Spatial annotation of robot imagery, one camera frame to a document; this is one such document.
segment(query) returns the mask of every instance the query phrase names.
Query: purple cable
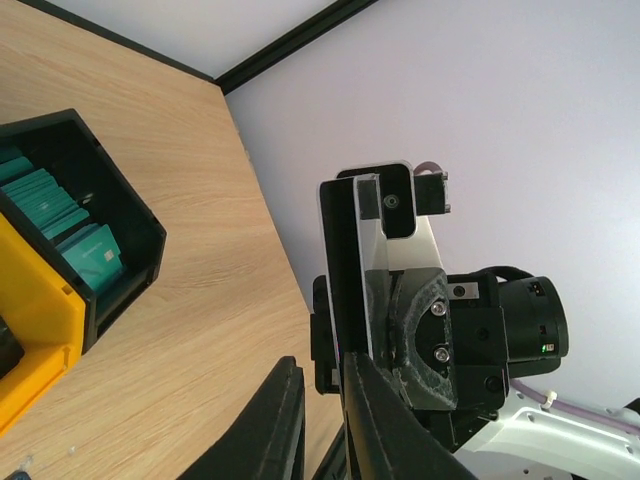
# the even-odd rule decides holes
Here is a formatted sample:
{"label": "purple cable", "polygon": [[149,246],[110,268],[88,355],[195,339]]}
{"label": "purple cable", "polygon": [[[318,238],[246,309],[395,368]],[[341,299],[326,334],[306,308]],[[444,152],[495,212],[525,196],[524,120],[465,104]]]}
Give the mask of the purple cable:
{"label": "purple cable", "polygon": [[[522,393],[524,396],[529,397],[536,403],[544,404],[547,401],[547,397],[537,391],[535,391],[531,387],[527,387],[524,383],[519,380],[511,380],[511,387],[515,390]],[[578,407],[576,405],[571,405],[570,403],[565,403],[560,400],[554,400],[551,405],[551,409],[558,410],[560,412],[565,412],[570,415],[575,415],[577,417],[581,417],[592,422],[600,423],[606,425],[611,428],[615,428],[616,430],[620,430],[627,434],[633,434],[640,436],[640,426],[631,425],[623,420],[619,420],[616,418],[611,418],[606,415],[600,415],[595,412],[591,412],[589,410],[585,410],[584,408]]]}

